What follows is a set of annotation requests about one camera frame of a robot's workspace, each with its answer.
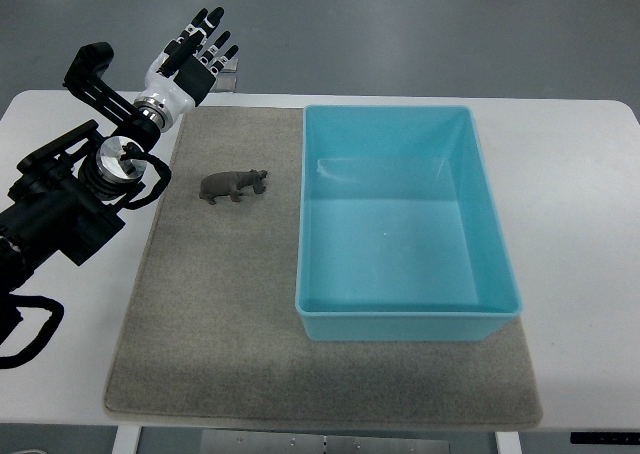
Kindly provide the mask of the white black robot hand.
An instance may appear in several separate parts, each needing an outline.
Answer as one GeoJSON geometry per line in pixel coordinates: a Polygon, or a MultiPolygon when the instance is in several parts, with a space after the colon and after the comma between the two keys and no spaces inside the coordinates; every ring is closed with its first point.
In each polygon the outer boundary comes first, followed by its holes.
{"type": "Polygon", "coordinates": [[[223,16],[221,7],[202,9],[148,68],[134,106],[158,116],[164,129],[201,104],[236,56],[231,33],[215,33],[223,16]]]}

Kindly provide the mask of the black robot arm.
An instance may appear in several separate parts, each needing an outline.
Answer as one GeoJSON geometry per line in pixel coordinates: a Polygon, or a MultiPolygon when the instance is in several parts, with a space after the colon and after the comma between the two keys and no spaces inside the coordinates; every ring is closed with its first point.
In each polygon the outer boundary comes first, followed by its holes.
{"type": "Polygon", "coordinates": [[[64,86],[115,125],[110,136],[89,120],[21,160],[1,214],[1,291],[22,286],[56,252],[80,266],[124,226],[122,209],[160,197],[171,179],[151,154],[161,129],[102,80],[114,52],[106,42],[81,47],[64,86]]]}

